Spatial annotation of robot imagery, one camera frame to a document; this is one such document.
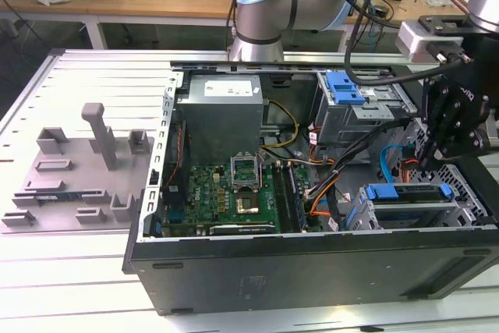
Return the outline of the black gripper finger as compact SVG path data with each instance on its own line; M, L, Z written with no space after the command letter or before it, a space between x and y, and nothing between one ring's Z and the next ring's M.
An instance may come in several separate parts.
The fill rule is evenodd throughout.
M483 124L488 118L488 96L444 81L442 118L439 122L439 152L443 160L478 154L487 146Z
M419 166L421 169L431 169L432 160L436 150L435 137L437 120L441 110L441 104L438 102L441 95L441 77L442 75L426 78L423 81L423 97L421 119L426 125L426 143L419 155Z

